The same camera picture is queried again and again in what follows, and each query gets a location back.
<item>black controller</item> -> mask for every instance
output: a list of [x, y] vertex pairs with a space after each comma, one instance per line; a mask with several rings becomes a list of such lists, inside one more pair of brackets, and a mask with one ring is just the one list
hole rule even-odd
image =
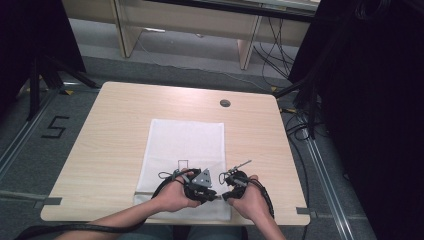
[[200, 169], [190, 169], [192, 175], [181, 175], [184, 178], [184, 193], [187, 198], [205, 203], [206, 201], [212, 202], [217, 199], [216, 192], [212, 189], [212, 182], [209, 170], [205, 169], [203, 172]]
[[272, 206], [271, 199], [268, 195], [268, 192], [266, 191], [265, 187], [256, 179], [250, 179], [247, 177], [246, 173], [243, 171], [239, 171], [238, 168], [248, 164], [251, 162], [251, 160], [236, 166], [227, 172], [221, 173], [221, 175], [224, 175], [224, 181], [229, 185], [233, 186], [233, 190], [226, 192], [222, 194], [222, 198], [227, 201], [228, 198], [237, 198], [240, 199], [243, 197], [244, 192], [246, 191], [246, 187], [249, 183], [255, 185], [258, 187], [259, 191], [261, 192], [262, 197], [265, 199], [265, 202], [268, 205], [269, 213], [274, 218], [274, 208]]

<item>black panel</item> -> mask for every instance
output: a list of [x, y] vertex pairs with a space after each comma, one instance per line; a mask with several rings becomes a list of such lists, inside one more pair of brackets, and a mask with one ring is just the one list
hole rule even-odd
[[355, 21], [319, 86], [327, 126], [378, 239], [424, 236], [424, 16], [411, 6], [392, 1], [382, 20]]
[[2, 0], [0, 33], [0, 116], [28, 79], [35, 56], [85, 71], [60, 0]]

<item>floor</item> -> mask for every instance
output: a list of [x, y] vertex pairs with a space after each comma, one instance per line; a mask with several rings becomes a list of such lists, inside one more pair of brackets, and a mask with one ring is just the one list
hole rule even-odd
[[[124, 59], [120, 54], [115, 26], [81, 20], [70, 21], [87, 68], [87, 75], [98, 83], [114, 80], [265, 94], [270, 94], [272, 87], [282, 89], [290, 85], [290, 82], [274, 69], [264, 65], [264, 61], [256, 53], [252, 55], [249, 68], [240, 70], [237, 42], [233, 39], [169, 31], [144, 31], [131, 57]], [[259, 43], [255, 43], [255, 46], [262, 51]], [[272, 44], [262, 44], [262, 47], [265, 52], [271, 51], [272, 55], [278, 55]], [[295, 59], [298, 48], [285, 46], [284, 50]], [[66, 74], [63, 78], [65, 81], [75, 82]], [[292, 101], [295, 96], [296, 92], [293, 92], [277, 99], [280, 108], [293, 108]], [[95, 98], [95, 92], [77, 86], [72, 98], [59, 94], [52, 101], [39, 126], [48, 126], [51, 118], [47, 116], [72, 115], [74, 120], [67, 123], [69, 126], [67, 125], [63, 138], [55, 142], [40, 139], [41, 135], [46, 134], [46, 130], [38, 127], [7, 174], [0, 179], [0, 239], [11, 239], [31, 225], [46, 224], [37, 215], [40, 209], [34, 208], [34, 198], [15, 199], [5, 197], [4, 192], [30, 193], [35, 196], [49, 194], [72, 147], [69, 143], [75, 141], [78, 136]], [[25, 124], [27, 107], [28, 93], [24, 91], [11, 108], [8, 117], [0, 122], [1, 152], [6, 151], [9, 143]], [[298, 124], [296, 118], [292, 118], [293, 114], [282, 114], [282, 124], [286, 125], [286, 130]], [[347, 216], [354, 237], [352, 239], [376, 239], [347, 176], [343, 175], [343, 166], [325, 125], [317, 126], [316, 133], [316, 143], [332, 186]], [[307, 228], [283, 226], [282, 231], [288, 239], [349, 239], [340, 235], [308, 147], [299, 138], [301, 134], [294, 133], [297, 138], [291, 135], [292, 152], [313, 218]], [[34, 166], [34, 159], [42, 162], [37, 162], [39, 164]], [[254, 227], [249, 227], [248, 232], [249, 239], [263, 239]]]

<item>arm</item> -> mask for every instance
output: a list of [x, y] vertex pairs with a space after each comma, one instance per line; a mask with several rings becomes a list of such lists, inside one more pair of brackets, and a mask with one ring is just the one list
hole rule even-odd
[[[182, 185], [174, 181], [165, 186], [157, 197], [121, 212], [90, 222], [90, 224], [129, 227], [159, 212], [175, 212], [185, 207], [194, 208], [199, 205], [200, 202], [188, 199], [184, 194]], [[119, 235], [94, 231], [72, 231], [56, 239], [116, 239]]]
[[[258, 176], [253, 175], [250, 178], [258, 179]], [[241, 216], [252, 220], [266, 239], [286, 239], [271, 214], [269, 214], [268, 205], [255, 185], [249, 183], [242, 198], [229, 198], [228, 203]]]

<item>haptic device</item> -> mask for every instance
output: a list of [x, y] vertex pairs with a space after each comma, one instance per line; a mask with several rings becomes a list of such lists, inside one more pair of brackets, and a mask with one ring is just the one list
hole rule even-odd
[[[201, 204], [207, 201], [212, 202], [216, 199], [224, 199], [227, 201], [228, 198], [242, 198], [247, 185], [251, 183], [258, 187], [268, 205], [269, 213], [272, 217], [274, 217], [272, 202], [265, 187], [258, 180], [250, 179], [247, 177], [246, 173], [239, 170], [240, 167], [250, 163], [251, 161], [252, 160], [248, 160], [247, 162], [235, 166], [227, 172], [223, 172], [219, 175], [220, 184], [227, 183], [228, 186], [233, 187], [231, 191], [223, 193], [222, 196], [216, 195], [216, 191], [210, 189], [212, 187], [212, 181], [208, 169], [201, 171], [201, 169], [192, 168], [184, 171], [179, 171], [177, 169], [170, 174], [170, 176], [164, 178], [164, 181], [156, 189], [152, 198], [156, 197], [162, 188], [164, 188], [168, 183], [178, 181], [184, 186], [184, 193], [186, 197], [191, 200], [200, 201]], [[181, 176], [184, 179], [184, 182], [177, 180], [176, 178], [178, 176]]]

